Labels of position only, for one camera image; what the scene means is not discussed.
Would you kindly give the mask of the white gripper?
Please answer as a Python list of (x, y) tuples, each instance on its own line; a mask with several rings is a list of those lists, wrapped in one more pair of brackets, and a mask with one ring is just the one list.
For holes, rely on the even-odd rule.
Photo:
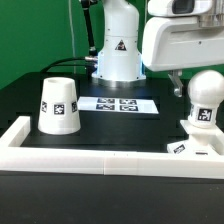
[(224, 28), (201, 28), (197, 17), (151, 18), (145, 25), (142, 61), (151, 71), (169, 71), (181, 97), (181, 69), (224, 64)]

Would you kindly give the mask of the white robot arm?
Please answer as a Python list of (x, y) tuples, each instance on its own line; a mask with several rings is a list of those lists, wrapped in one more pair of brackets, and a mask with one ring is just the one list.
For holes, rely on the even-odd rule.
[(126, 0), (102, 0), (104, 46), (92, 77), (103, 85), (130, 86), (144, 67), (166, 71), (182, 95), (186, 68), (224, 64), (224, 0), (149, 0), (151, 18), (137, 48), (139, 13)]

